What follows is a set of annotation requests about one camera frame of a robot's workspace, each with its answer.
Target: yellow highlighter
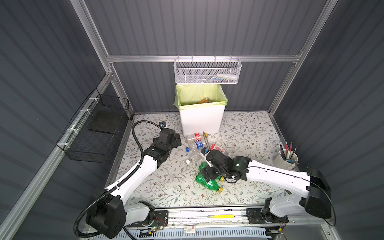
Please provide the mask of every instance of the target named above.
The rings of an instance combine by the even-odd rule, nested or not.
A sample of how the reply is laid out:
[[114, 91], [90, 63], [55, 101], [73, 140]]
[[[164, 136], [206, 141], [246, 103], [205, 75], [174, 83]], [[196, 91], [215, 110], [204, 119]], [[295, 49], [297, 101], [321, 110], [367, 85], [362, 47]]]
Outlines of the yellow highlighter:
[[208, 218], [234, 218], [233, 215], [208, 215]]

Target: floral pattern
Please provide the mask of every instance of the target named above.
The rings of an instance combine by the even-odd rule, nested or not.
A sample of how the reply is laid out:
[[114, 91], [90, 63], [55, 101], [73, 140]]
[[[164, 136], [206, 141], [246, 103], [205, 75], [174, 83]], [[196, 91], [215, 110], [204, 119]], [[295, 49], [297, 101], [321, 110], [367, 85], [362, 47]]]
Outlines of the floral pattern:
[[[285, 190], [279, 187], [243, 180], [235, 184], [219, 182], [223, 187], [222, 193], [204, 188], [195, 181], [200, 163], [190, 165], [185, 163], [187, 153], [180, 115], [135, 115], [135, 122], [139, 120], [166, 121], [169, 128], [180, 133], [183, 145], [172, 149], [168, 160], [140, 184], [130, 196], [128, 204], [140, 200], [147, 201], [155, 207], [261, 204], [266, 198], [286, 195]], [[158, 137], [159, 129], [151, 124], [139, 124], [135, 132], [145, 149], [152, 143], [154, 137]], [[278, 154], [280, 144], [267, 112], [225, 112], [220, 132], [210, 135], [208, 140], [210, 144], [216, 143], [226, 148], [232, 156], [250, 157], [270, 166]], [[130, 135], [117, 179], [139, 159], [139, 148]]]

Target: robotic arm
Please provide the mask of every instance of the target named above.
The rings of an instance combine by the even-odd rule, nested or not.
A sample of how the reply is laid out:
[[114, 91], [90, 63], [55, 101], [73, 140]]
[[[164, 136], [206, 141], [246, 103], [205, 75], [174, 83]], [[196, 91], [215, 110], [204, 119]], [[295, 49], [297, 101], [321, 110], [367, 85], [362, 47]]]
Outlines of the robotic arm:
[[[134, 126], [132, 133], [138, 143]], [[138, 143], [143, 155], [142, 161], [136, 163], [106, 189], [97, 189], [94, 192], [91, 204], [75, 222], [74, 232], [78, 237], [92, 237], [102, 233], [108, 238], [114, 238], [126, 225], [134, 222], [145, 222], [149, 225], [153, 221], [155, 208], [151, 204], [139, 201], [135, 205], [125, 206], [125, 203], [139, 184], [167, 160], [172, 148], [181, 146], [178, 133], [172, 129], [160, 128], [159, 138], [153, 139], [153, 143], [145, 151], [142, 151]], [[320, 172], [312, 170], [309, 174], [278, 169], [242, 156], [231, 159], [217, 150], [205, 155], [206, 149], [201, 152], [208, 163], [208, 166], [200, 171], [206, 182], [222, 175], [232, 182], [239, 179], [260, 181], [292, 192], [282, 198], [266, 199], [260, 215], [255, 218], [265, 222], [284, 221], [286, 215], [303, 212], [320, 218], [331, 217], [330, 188]], [[98, 230], [97, 233], [91, 233], [92, 236], [78, 231], [78, 223], [85, 213], [86, 222]]]

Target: bin liner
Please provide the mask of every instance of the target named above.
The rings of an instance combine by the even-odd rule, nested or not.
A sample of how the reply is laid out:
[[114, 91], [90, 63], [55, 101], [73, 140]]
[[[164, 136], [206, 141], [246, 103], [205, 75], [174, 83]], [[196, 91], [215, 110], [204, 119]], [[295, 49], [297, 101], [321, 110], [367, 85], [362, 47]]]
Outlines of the bin liner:
[[[220, 84], [177, 84], [175, 90], [173, 105], [179, 110], [226, 105], [228, 102]], [[209, 98], [212, 102], [198, 104], [203, 98]]]

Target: white cup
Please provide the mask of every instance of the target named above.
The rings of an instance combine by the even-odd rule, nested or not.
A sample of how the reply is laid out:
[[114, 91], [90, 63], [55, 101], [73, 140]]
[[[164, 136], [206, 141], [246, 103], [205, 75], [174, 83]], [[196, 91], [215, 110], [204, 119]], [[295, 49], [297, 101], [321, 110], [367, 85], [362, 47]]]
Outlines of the white cup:
[[[299, 159], [297, 158], [297, 155], [294, 154], [290, 160], [292, 160], [294, 163], [296, 163]], [[273, 163], [273, 166], [274, 166], [274, 167], [278, 167], [278, 168], [281, 168], [281, 169], [287, 169], [287, 170], [291, 169], [292, 166], [295, 165], [294, 163], [289, 163], [289, 162], [285, 161], [285, 160], [281, 157], [281, 154], [278, 154], [278, 155], [276, 156], [276, 158], [272, 161], [272, 163]]]

